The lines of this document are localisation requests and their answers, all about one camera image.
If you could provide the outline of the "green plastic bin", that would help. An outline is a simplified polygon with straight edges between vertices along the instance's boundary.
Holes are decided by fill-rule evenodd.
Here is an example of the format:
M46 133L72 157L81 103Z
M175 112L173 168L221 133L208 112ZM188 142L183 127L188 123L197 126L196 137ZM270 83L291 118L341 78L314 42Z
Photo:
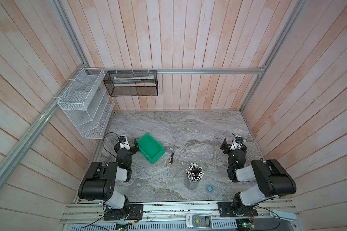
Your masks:
M165 154L164 147L148 133L142 136L138 141L140 152L152 164Z

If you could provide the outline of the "black yellow screwdriver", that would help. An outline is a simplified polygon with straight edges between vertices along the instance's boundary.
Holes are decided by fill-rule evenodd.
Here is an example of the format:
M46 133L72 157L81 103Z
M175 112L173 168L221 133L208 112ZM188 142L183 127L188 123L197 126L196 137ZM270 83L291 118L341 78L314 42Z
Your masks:
M169 158L169 165L173 164L175 148L176 148L176 145L174 145L172 148L171 156Z

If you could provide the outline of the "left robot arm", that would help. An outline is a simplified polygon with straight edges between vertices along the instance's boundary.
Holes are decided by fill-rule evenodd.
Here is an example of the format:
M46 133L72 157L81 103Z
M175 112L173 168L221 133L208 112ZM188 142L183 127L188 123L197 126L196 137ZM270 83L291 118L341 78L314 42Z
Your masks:
M126 136L119 137L114 146L116 162L107 164L92 162L81 181L78 197L87 201L98 201L106 206L105 214L117 219L126 219L130 214L127 196L115 190L116 182L128 182L132 176L132 155L139 151L138 142L130 146Z

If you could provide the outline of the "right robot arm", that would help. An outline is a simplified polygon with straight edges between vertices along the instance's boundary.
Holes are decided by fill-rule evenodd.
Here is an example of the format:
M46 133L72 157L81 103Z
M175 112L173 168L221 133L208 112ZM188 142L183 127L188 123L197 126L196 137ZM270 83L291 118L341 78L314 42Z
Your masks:
M260 202L296 193L295 181L277 160L252 160L245 166L247 147L242 137L232 138L231 144L224 140L220 149L228 156L227 173L232 182L255 182L236 193L232 202L217 203L221 217L258 215L255 207Z

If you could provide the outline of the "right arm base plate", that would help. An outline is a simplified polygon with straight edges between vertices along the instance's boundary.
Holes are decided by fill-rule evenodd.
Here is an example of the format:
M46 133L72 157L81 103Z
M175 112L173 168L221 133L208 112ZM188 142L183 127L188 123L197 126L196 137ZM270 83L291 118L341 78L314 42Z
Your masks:
M220 217L256 217L258 212L254 206L244 206L234 202L217 203Z

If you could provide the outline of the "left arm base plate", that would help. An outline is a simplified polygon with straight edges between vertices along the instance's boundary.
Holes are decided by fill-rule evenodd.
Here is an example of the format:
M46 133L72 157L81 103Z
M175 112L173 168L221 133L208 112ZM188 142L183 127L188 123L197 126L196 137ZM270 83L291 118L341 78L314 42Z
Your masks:
M106 221L128 221L141 220L143 216L143 204L125 204L122 209L106 209L103 220Z

